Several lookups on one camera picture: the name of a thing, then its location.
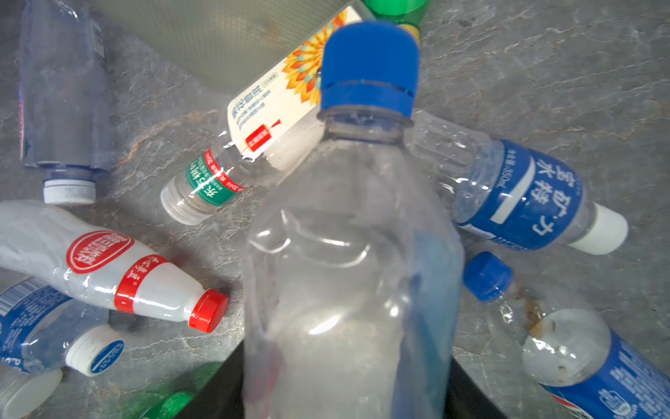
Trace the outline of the tall blue cap clear bottle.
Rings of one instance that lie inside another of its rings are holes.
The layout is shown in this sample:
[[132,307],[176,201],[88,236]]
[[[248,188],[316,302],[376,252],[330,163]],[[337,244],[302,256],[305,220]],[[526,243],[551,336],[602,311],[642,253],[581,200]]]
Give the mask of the tall blue cap clear bottle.
[[326,43],[317,146],[243,257],[249,418],[440,418],[464,249],[405,146],[420,51],[386,22]]

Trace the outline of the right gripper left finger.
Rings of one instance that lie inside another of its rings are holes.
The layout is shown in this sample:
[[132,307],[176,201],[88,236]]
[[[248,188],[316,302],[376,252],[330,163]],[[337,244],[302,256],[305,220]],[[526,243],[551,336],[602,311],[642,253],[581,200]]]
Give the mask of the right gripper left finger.
[[244,419],[244,341],[176,419]]

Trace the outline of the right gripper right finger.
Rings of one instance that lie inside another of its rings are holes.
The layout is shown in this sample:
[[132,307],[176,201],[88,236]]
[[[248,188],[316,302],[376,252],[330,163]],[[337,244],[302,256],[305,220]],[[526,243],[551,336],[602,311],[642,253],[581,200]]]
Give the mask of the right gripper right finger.
[[455,358],[451,361],[444,417],[446,419],[506,419]]

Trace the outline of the green cap clear bottle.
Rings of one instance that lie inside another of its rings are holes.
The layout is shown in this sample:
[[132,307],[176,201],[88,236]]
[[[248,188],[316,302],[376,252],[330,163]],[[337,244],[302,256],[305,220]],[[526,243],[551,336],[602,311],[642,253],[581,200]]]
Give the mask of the green cap clear bottle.
[[61,369],[28,374],[1,362],[1,417],[23,418],[41,406],[63,378]]

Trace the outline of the small green bottle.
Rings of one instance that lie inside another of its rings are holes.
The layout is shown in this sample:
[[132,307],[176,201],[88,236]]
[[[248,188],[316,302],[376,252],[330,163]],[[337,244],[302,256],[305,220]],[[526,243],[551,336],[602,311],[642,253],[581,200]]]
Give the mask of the small green bottle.
[[378,20],[399,26],[420,44],[420,25],[430,0],[364,0],[363,3]]

